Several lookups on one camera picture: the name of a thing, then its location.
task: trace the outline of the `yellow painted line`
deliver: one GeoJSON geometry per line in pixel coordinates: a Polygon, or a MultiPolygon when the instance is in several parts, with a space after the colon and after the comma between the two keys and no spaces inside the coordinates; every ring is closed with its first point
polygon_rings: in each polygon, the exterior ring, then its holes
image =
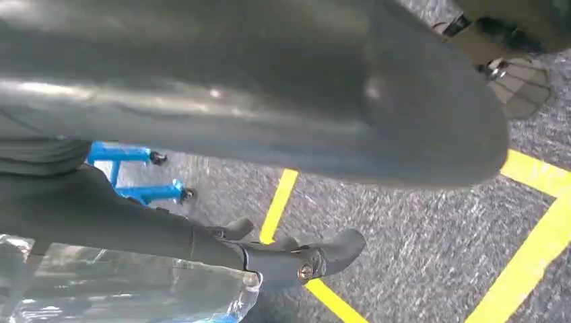
{"type": "Polygon", "coordinates": [[[281,178],[279,179],[279,184],[273,195],[273,200],[269,205],[268,212],[266,214],[266,220],[262,225],[262,230],[260,231],[260,242],[263,244],[272,244],[273,234],[277,230],[279,225],[279,219],[283,214],[283,210],[286,208],[286,204],[290,199],[296,180],[298,179],[298,173],[295,170],[283,170],[281,173],[281,178]]]}
{"type": "Polygon", "coordinates": [[[571,186],[570,172],[515,150],[509,151],[501,174],[554,197],[571,186]]]}
{"type": "Polygon", "coordinates": [[[571,242],[571,194],[558,198],[465,323],[505,323],[571,242]]]}
{"type": "Polygon", "coordinates": [[[345,323],[368,323],[361,314],[343,301],[320,279],[307,283],[307,289],[345,323]]]}
{"type": "MultiPolygon", "coordinates": [[[[274,242],[273,235],[279,225],[279,220],[285,209],[285,205],[290,199],[294,185],[298,178],[298,173],[294,170],[284,170],[277,190],[275,191],[273,200],[269,206],[266,220],[262,225],[260,232],[260,241],[264,244],[274,242]]],[[[347,302],[343,301],[329,287],[327,287],[320,279],[310,281],[306,285],[307,289],[319,299],[327,308],[337,315],[345,323],[368,323],[357,311],[355,311],[347,302]]]]}

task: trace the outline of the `caster wheel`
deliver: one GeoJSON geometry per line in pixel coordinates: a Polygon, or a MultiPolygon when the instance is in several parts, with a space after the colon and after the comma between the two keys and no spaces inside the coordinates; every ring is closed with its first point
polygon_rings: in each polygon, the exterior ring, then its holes
{"type": "Polygon", "coordinates": [[[197,196],[197,191],[194,188],[185,187],[180,195],[180,202],[187,202],[197,196]]]}
{"type": "Polygon", "coordinates": [[[158,153],[157,151],[151,151],[149,159],[151,160],[151,163],[153,163],[153,165],[157,166],[164,165],[164,163],[168,161],[168,157],[166,155],[158,153]]]}

